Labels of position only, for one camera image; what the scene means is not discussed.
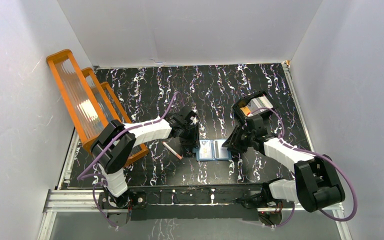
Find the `white credit card stack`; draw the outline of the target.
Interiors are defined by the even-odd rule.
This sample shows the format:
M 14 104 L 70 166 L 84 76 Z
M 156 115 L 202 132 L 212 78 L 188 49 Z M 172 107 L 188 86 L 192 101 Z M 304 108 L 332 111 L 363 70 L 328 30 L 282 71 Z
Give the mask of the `white credit card stack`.
M 274 107 L 273 104 L 265 95 L 253 98 L 249 104 L 252 112 L 260 108 L 272 109 Z

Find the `white striped credit card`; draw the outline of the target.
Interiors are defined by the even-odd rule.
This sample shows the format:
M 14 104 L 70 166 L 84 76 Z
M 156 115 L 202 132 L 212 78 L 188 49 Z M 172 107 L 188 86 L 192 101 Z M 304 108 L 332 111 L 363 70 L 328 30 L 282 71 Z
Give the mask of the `white striped credit card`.
M 217 139 L 213 141 L 214 158 L 217 160 L 227 159 L 229 157 L 229 151 L 226 147 L 223 147 L 224 142 L 224 139 Z

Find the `blue leather card holder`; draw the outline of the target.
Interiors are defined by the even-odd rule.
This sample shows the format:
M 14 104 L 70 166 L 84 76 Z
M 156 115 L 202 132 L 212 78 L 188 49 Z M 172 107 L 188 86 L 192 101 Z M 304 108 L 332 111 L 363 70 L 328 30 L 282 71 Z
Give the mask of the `blue leather card holder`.
M 231 152 L 228 150 L 228 158 L 225 158 L 225 159 L 215 159 L 215 153 L 214 153 L 214 140 L 210 140 L 211 141 L 211 150 L 212 150 L 212 159 L 208 159 L 208 160 L 202 160 L 200 159 L 199 157 L 199 149 L 200 149 L 200 141 L 203 141 L 203 140 L 199 140 L 199 148 L 197 148 L 195 150 L 195 153 L 196 153 L 196 160 L 198 162 L 210 162 L 210 161 L 229 161 L 229 160 L 232 160 L 232 154 Z

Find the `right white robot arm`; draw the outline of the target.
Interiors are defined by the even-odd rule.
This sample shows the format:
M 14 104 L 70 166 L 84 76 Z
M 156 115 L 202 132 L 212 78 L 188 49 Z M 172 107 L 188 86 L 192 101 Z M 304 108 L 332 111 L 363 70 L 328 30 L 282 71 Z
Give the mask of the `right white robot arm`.
M 275 207 L 281 200 L 299 203 L 310 213 L 344 201 L 344 188 L 329 158 L 299 151 L 277 137 L 269 124 L 268 117 L 246 117 L 222 145 L 240 154 L 254 148 L 293 174 L 293 180 L 275 178 L 263 183 L 256 198 L 268 207 Z

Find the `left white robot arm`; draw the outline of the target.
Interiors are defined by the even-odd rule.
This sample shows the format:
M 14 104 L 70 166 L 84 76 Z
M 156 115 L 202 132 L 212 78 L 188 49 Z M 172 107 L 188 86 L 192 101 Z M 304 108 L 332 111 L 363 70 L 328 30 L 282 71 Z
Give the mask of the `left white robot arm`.
M 90 148 L 111 194 L 110 202 L 117 208 L 124 208 L 129 203 L 124 167 L 135 147 L 156 140 L 179 138 L 182 146 L 197 148 L 200 145 L 199 128 L 198 114 L 187 107 L 139 123 L 111 121 Z

